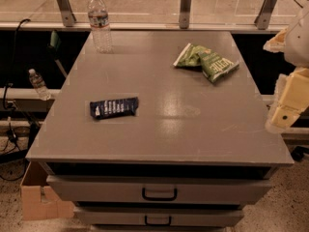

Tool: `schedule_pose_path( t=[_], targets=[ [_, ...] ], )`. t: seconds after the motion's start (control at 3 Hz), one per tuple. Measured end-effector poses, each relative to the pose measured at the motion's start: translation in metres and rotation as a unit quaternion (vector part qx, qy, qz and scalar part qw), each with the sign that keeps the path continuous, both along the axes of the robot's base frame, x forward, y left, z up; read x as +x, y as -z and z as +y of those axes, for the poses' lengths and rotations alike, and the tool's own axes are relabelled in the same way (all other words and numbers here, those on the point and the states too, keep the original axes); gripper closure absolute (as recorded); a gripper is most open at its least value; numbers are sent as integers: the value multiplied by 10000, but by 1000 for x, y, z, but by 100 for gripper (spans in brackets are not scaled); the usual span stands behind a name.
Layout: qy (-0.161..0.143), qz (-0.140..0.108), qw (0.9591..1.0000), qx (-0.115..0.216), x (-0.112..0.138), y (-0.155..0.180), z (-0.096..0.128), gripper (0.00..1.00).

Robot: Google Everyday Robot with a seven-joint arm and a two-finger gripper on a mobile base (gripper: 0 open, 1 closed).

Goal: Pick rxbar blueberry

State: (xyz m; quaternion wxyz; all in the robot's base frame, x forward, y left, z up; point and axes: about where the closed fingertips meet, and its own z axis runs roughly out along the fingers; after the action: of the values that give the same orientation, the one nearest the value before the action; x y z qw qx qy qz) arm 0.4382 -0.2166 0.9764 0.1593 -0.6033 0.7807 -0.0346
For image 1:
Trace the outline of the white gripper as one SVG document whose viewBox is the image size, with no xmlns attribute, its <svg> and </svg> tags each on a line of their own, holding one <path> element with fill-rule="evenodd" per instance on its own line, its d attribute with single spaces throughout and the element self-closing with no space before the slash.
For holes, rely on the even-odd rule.
<svg viewBox="0 0 309 232">
<path fill-rule="evenodd" d="M 283 133 L 309 107 L 309 5 L 299 11 L 288 30 L 266 41 L 263 50 L 284 51 L 285 60 L 297 66 L 289 75 L 279 75 L 265 124 L 271 133 Z"/>
</svg>

